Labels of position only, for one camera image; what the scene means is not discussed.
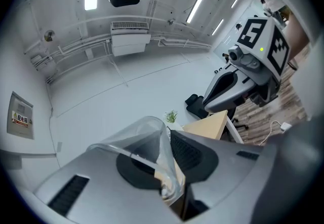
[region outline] transparent plastic sheet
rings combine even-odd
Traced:
[[[113,136],[93,144],[87,150],[99,147],[123,154],[155,170],[154,177],[161,180],[161,195],[168,205],[177,200],[183,190],[184,176],[176,171],[170,139],[163,121],[144,117]]]

